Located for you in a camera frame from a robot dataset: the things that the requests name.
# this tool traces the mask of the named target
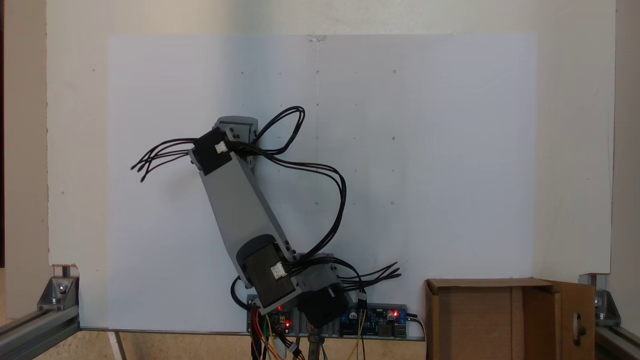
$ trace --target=blue circuit board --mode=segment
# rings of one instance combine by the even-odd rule
[[[356,309],[340,317],[340,336],[357,336],[362,321]],[[362,336],[382,338],[406,338],[406,310],[386,307],[370,307],[365,315]]]

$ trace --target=metal pole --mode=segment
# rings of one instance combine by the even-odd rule
[[[320,360],[320,337],[315,327],[310,326],[309,335],[307,336],[309,341],[309,353],[308,360]]]

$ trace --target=white connector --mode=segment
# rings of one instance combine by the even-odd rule
[[[227,145],[225,144],[225,142],[217,143],[215,146],[216,146],[216,151],[218,152],[218,154],[220,154],[222,152],[225,152],[225,151],[228,151]]]
[[[287,276],[287,272],[284,271],[281,261],[271,267],[271,272],[276,279]]]

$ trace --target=cardboard flap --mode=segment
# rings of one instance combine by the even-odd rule
[[[547,281],[536,279],[535,277],[524,277],[521,279],[428,279],[427,286],[431,293],[436,295],[439,288],[502,288],[512,286],[550,286]]]
[[[524,359],[560,360],[560,294],[522,288],[522,307]]]
[[[595,287],[549,281],[561,296],[561,353],[563,359],[593,360],[595,346]]]

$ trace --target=yellow wire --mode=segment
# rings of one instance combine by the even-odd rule
[[[364,314],[362,315],[362,322],[360,322],[360,330],[358,330],[358,338],[356,339],[356,345],[353,347],[353,350],[349,354],[349,357],[347,357],[347,360],[351,360],[351,356],[353,356],[353,353],[356,352],[356,349],[358,348],[358,343],[360,342],[360,336],[362,334],[362,327],[364,327],[365,318],[367,318],[367,311],[366,310],[364,311]]]
[[[276,351],[276,342],[275,342],[275,336],[273,336],[273,331],[271,330],[271,320],[269,320],[269,315],[266,316],[267,318],[267,324],[269,325],[269,336],[271,337],[271,346],[273,347],[273,352],[276,354],[276,356],[281,359],[280,354],[278,354],[278,352]]]

